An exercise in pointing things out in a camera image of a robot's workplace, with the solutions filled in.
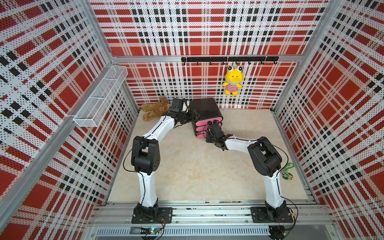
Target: plaid wall panel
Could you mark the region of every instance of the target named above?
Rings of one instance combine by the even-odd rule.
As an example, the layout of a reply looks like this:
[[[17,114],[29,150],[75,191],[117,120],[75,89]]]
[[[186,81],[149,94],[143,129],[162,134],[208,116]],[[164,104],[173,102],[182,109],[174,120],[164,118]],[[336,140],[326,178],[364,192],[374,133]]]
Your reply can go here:
[[[2,198],[106,64],[77,1],[0,2]]]
[[[106,65],[78,0],[0,1],[0,198]],[[134,114],[120,92],[99,128],[74,128],[0,239],[81,239]]]
[[[93,207],[106,200],[134,117],[119,90],[100,127],[75,127],[0,239],[82,239]]]
[[[301,54],[328,3],[90,2],[115,56]]]
[[[346,238],[384,235],[384,2],[343,0],[278,116]]]
[[[270,109],[279,98],[296,62],[237,63],[244,67],[243,86],[236,97],[222,86],[227,67],[235,63],[121,63],[139,106],[167,99],[215,98],[220,108]]]

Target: striped plush shirt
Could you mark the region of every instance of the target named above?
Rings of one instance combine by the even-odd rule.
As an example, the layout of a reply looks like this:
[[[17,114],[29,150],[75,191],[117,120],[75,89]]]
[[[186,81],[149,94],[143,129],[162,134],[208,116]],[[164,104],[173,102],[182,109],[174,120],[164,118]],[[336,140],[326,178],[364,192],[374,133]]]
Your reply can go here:
[[[232,86],[232,85],[228,84],[227,86],[225,86],[225,90],[227,90],[230,93],[234,93],[238,90],[238,88],[236,85]]]

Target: yellow frog plush toy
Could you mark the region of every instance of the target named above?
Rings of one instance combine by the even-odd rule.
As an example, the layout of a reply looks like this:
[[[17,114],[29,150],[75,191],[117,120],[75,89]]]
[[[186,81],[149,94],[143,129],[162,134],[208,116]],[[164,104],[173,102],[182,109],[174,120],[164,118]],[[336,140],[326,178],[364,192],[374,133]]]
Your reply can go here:
[[[225,87],[225,94],[232,95],[236,97],[238,95],[238,89],[243,86],[240,84],[243,81],[243,67],[242,66],[229,66],[227,74],[225,75],[225,83],[223,86]]]

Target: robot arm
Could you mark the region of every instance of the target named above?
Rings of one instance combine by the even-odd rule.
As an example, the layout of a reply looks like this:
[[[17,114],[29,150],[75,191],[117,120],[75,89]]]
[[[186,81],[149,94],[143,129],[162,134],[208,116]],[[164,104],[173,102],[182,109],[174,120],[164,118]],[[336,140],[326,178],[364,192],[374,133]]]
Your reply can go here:
[[[186,99],[174,98],[171,108],[160,117],[158,123],[148,133],[133,139],[131,164],[138,172],[141,195],[135,209],[146,217],[155,219],[158,213],[155,171],[160,164],[159,143],[178,122],[185,124],[192,120],[188,106]]]
[[[208,127],[206,142],[214,143],[224,150],[237,150],[249,153],[253,165],[263,176],[266,192],[266,209],[268,219],[276,221],[286,208],[286,202],[280,193],[281,156],[266,137],[243,139],[231,134],[224,135],[221,127],[214,123]]]

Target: black mounting plate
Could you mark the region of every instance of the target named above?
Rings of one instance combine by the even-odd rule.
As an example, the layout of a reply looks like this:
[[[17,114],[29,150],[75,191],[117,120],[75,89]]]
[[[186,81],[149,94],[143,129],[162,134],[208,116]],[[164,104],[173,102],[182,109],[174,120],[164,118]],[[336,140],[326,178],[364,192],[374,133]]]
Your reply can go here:
[[[173,208],[172,207],[159,207],[159,215],[161,214],[164,219],[166,220],[166,224],[172,222],[172,213],[173,213]],[[132,215],[132,224],[147,224],[147,223],[159,223],[161,222],[164,224],[163,218],[158,217],[157,221],[151,221],[147,217],[143,216],[142,213],[137,210],[136,208],[133,210],[133,215]]]
[[[267,216],[266,207],[251,207],[250,210],[251,210],[252,220],[254,223],[271,223],[271,220],[269,220],[268,218],[263,219]],[[289,208],[285,208],[283,210],[279,220],[280,222],[293,222]]]

